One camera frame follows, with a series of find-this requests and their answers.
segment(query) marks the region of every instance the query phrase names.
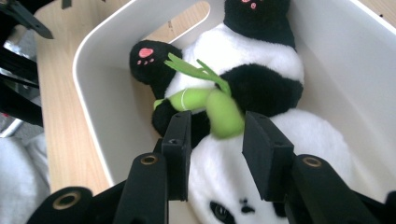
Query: panda paw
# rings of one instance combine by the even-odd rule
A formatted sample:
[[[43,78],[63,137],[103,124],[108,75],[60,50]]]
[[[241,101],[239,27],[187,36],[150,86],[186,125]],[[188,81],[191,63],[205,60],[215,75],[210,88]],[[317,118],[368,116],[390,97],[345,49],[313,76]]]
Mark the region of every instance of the panda paw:
[[[156,99],[164,97],[166,88],[176,73],[164,63],[168,60],[169,53],[182,57],[181,50],[170,44],[143,40],[135,44],[129,54],[132,75],[137,81],[150,85]]]
[[[142,48],[139,50],[138,55],[140,59],[136,62],[137,66],[146,66],[155,61],[154,49]]]

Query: white plush head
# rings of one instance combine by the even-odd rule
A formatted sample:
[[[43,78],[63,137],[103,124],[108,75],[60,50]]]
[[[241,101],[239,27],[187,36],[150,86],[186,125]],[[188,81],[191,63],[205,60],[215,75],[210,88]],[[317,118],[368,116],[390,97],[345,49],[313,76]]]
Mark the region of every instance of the white plush head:
[[[202,223],[286,223],[261,201],[242,155],[243,136],[204,138],[191,154],[189,201]]]
[[[296,154],[328,161],[350,184],[351,161],[342,135],[329,122],[298,109],[275,116],[273,123],[295,145]],[[202,223],[288,223],[272,203],[261,201],[242,155],[243,135],[204,138],[191,154],[189,201]]]

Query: panda eye patch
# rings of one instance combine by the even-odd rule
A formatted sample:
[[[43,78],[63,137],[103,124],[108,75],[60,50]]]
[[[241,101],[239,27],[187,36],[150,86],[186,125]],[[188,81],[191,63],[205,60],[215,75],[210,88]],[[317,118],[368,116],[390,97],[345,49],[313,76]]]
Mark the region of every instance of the panda eye patch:
[[[224,224],[235,224],[235,219],[227,208],[215,202],[210,202],[210,209],[213,215]]]

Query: white fur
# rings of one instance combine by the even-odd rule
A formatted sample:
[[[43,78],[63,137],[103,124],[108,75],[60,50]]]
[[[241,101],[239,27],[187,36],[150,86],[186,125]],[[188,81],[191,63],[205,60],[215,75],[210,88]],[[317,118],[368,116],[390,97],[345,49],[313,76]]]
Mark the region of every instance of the white fur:
[[[327,121],[298,109],[272,118],[277,127],[295,145],[296,154],[313,154],[328,161],[350,183],[351,160],[342,135]],[[271,203],[260,200],[248,165],[242,155],[243,136],[218,140],[204,138],[191,154],[189,199],[202,223],[221,224],[213,215],[211,201],[221,203],[237,224],[288,223],[276,216]],[[241,213],[242,204],[253,207],[254,214]]]
[[[223,23],[202,33],[193,44],[183,49],[183,60],[201,67],[196,62],[197,59],[206,63],[218,75],[242,64],[256,63],[267,66],[282,77],[304,83],[303,64],[292,47],[245,37]],[[177,72],[165,97],[191,87],[213,86],[214,83],[211,81],[199,80]]]

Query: plush toy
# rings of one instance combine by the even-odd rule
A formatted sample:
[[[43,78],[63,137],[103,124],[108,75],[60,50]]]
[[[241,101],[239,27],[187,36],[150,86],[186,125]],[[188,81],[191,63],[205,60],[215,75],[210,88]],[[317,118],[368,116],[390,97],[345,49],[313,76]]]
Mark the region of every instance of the plush toy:
[[[294,144],[294,153],[326,160],[347,184],[352,161],[342,135],[327,121],[299,109],[272,122]],[[205,137],[191,154],[189,202],[201,223],[289,223],[282,205],[261,201],[242,155],[243,134],[219,140]]]
[[[198,59],[207,64],[227,83],[241,114],[254,111],[272,117],[294,108],[303,91],[304,69],[286,18],[289,5],[290,0],[225,0],[224,22],[183,50],[157,41],[137,43],[130,53],[130,68],[138,81],[150,85],[158,100],[152,116],[158,133],[165,134],[171,117],[180,110],[193,112],[192,147],[211,130],[216,132],[213,122],[227,123],[207,115],[207,104],[216,104],[212,96],[221,98],[221,92],[212,95],[210,91],[219,89],[219,83],[176,72],[164,63],[169,60],[169,53],[197,68],[201,66]],[[191,109],[189,102],[184,101],[191,95],[201,95],[209,101],[198,104],[204,107]],[[175,108],[171,97],[180,101],[181,108]],[[219,108],[214,116],[227,117],[227,110]],[[222,132],[223,136],[237,135]]]

